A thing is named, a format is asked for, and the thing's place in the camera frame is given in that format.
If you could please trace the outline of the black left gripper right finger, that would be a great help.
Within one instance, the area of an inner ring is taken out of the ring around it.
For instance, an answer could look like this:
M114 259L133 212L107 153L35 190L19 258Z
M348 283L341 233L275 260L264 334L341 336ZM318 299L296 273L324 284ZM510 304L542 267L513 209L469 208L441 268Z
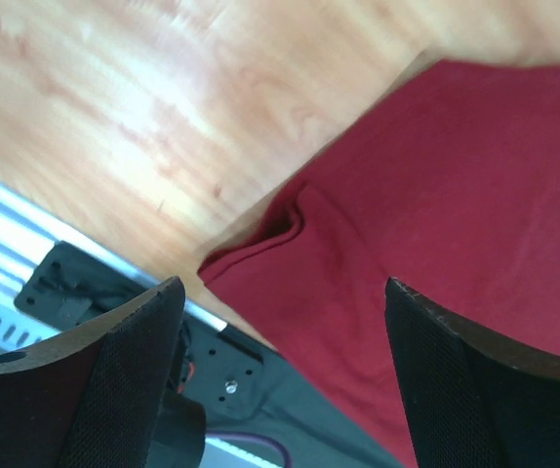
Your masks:
M420 467L560 467L560 356L397 279L384 318Z

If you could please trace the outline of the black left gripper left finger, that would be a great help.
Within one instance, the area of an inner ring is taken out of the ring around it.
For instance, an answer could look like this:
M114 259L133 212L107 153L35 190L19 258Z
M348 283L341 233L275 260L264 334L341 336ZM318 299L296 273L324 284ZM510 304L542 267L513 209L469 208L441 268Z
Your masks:
M0 357L0 467L142 467L176 350L173 277Z

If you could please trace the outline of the dark red t shirt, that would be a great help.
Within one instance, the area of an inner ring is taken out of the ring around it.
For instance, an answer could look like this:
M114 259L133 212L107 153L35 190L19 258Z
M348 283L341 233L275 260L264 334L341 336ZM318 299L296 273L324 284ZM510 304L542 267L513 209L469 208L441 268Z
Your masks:
M402 464L395 277L560 355L560 67L441 61L357 121L199 277Z

